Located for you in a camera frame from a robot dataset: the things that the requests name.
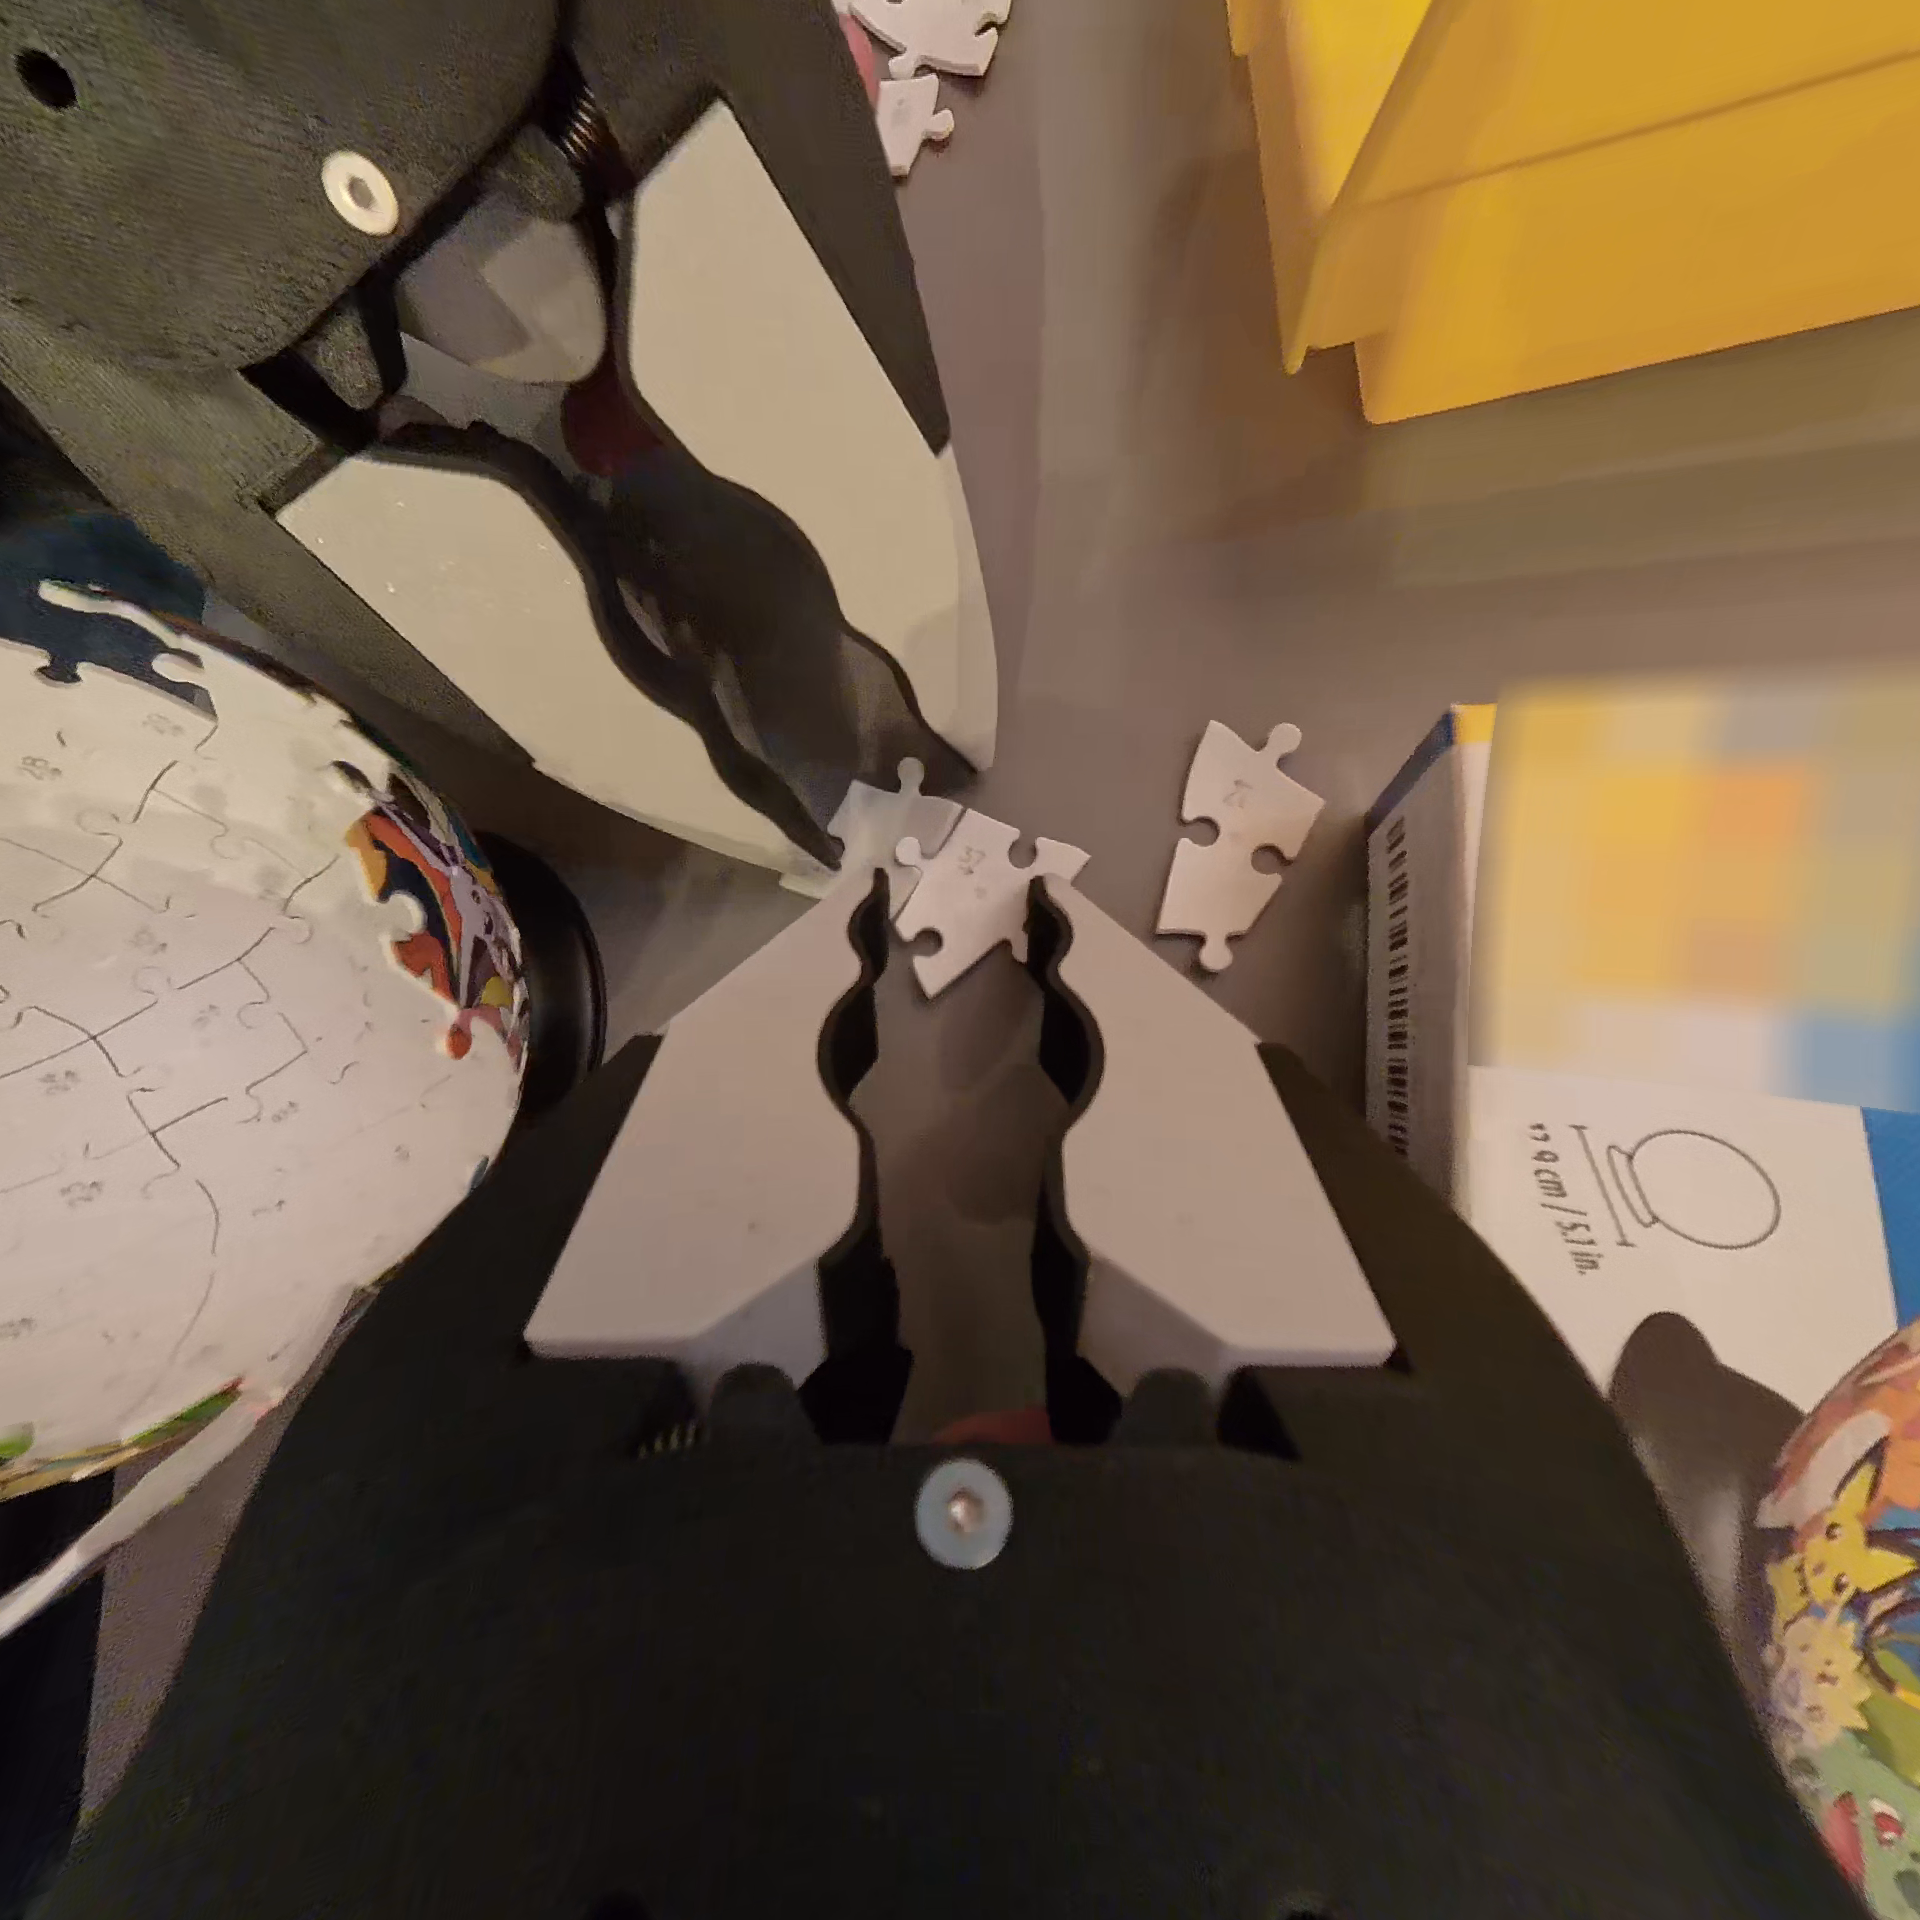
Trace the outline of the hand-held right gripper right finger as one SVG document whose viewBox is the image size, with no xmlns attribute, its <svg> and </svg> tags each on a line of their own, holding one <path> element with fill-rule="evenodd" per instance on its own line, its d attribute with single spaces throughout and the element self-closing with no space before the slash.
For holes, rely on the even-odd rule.
<svg viewBox="0 0 1920 1920">
<path fill-rule="evenodd" d="M 1102 1445 L 1155 1374 L 1217 1410 L 1251 1369 L 1386 1362 L 1397 1341 L 1257 1036 L 1067 880 L 1029 885 L 1026 970 L 1067 1105 L 1031 1247 L 1053 1438 Z"/>
</svg>

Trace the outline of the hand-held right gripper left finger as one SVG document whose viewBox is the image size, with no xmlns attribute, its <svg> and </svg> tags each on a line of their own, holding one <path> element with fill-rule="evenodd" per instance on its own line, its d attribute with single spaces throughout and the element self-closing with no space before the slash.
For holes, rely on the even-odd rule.
<svg viewBox="0 0 1920 1920">
<path fill-rule="evenodd" d="M 712 1406 L 790 1380 L 827 1441 L 886 1441 L 910 1378 L 874 1135 L 886 871 L 841 878 L 657 1036 L 523 1330 L 551 1359 L 654 1359 Z"/>
</svg>

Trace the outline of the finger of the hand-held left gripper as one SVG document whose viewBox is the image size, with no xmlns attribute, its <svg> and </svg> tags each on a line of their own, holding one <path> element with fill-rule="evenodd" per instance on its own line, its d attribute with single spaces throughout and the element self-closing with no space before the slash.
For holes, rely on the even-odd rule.
<svg viewBox="0 0 1920 1920">
<path fill-rule="evenodd" d="M 989 773 L 999 653 L 955 449 L 907 414 L 728 103 L 703 106 L 626 196 L 616 346 L 635 401 L 794 524 L 854 633 Z"/>
<path fill-rule="evenodd" d="M 539 449 L 488 422 L 410 422 L 277 524 L 551 781 L 776 873 L 834 861 L 710 672 L 626 608 L 597 508 Z"/>
</svg>

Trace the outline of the single white puzzle piece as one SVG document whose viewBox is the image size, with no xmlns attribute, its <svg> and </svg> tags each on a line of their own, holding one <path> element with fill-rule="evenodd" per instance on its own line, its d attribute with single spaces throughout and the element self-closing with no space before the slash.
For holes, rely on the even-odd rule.
<svg viewBox="0 0 1920 1920">
<path fill-rule="evenodd" d="M 925 778 L 925 760 L 913 757 L 899 760 L 893 786 L 856 778 L 827 828 L 841 853 L 834 878 L 856 880 L 865 888 L 883 874 L 890 920 L 899 920 L 922 885 L 922 865 L 902 858 L 899 846 L 907 838 L 922 856 L 936 856 L 965 813 L 960 800 L 931 796 Z"/>
<path fill-rule="evenodd" d="M 946 838 L 928 849 L 920 836 L 896 841 L 896 863 L 915 874 L 896 911 L 903 942 L 938 936 L 939 945 L 913 959 L 920 991 L 936 1001 L 977 969 L 995 948 L 1026 962 L 1026 900 L 1034 880 L 1075 880 L 1089 853 L 1048 836 L 1035 838 L 1029 863 L 1015 863 L 1019 829 L 965 809 Z"/>
<path fill-rule="evenodd" d="M 1184 781 L 1184 825 L 1215 836 L 1175 844 L 1157 933 L 1197 938 L 1193 962 L 1217 975 L 1234 959 L 1234 942 L 1281 888 L 1281 863 L 1306 847 L 1325 800 L 1294 778 L 1283 760 L 1304 745 L 1293 721 L 1269 728 L 1263 745 L 1224 721 L 1208 721 Z"/>
</svg>

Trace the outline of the colourful puzzle ball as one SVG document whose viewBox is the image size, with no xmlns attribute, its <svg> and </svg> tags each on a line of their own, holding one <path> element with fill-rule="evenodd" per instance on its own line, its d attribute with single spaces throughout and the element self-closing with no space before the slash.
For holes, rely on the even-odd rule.
<svg viewBox="0 0 1920 1920">
<path fill-rule="evenodd" d="M 6 1497 L 130 1494 L 15 1637 L 309 1374 L 509 1143 L 522 936 L 344 705 L 97 583 L 6 621 Z"/>
</svg>

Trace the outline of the black round ball stand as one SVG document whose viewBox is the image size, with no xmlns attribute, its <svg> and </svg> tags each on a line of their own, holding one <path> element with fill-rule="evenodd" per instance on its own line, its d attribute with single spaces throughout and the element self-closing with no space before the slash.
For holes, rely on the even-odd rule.
<svg viewBox="0 0 1920 1920">
<path fill-rule="evenodd" d="M 479 846 L 519 930 L 531 996 L 519 1110 L 510 1137 L 531 1133 L 609 1054 L 609 977 L 584 903 L 538 853 L 499 831 Z"/>
</svg>

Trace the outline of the blue puzzle box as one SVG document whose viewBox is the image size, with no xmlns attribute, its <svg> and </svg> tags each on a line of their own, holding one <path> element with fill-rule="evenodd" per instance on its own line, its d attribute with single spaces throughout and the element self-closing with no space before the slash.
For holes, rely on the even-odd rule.
<svg viewBox="0 0 1920 1920">
<path fill-rule="evenodd" d="M 1595 1380 L 1787 1784 L 1915 1916 L 1915 666 L 1450 705 L 1365 854 L 1369 1122 Z"/>
</svg>

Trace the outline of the cluster of white puzzle pieces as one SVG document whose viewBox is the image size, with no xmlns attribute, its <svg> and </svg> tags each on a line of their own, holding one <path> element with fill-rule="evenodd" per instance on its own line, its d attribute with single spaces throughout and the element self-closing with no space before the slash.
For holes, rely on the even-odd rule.
<svg viewBox="0 0 1920 1920">
<path fill-rule="evenodd" d="M 834 1 L 894 180 L 954 134 L 945 79 L 983 79 L 1011 1 Z"/>
</svg>

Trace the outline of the person's left hand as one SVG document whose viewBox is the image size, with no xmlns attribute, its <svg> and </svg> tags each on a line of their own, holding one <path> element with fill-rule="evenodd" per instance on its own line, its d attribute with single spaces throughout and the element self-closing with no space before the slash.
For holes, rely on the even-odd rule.
<svg viewBox="0 0 1920 1920">
<path fill-rule="evenodd" d="M 569 460 L 599 479 L 622 478 L 662 445 L 659 432 L 633 406 L 614 351 L 567 388 L 560 432 Z"/>
</svg>

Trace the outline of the yellow plastic tray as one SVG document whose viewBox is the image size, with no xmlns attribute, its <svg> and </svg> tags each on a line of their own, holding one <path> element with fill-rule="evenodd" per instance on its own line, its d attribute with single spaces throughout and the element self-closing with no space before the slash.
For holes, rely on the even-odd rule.
<svg viewBox="0 0 1920 1920">
<path fill-rule="evenodd" d="M 1386 425 L 1919 302 L 1915 1 L 1229 4 L 1281 361 Z"/>
</svg>

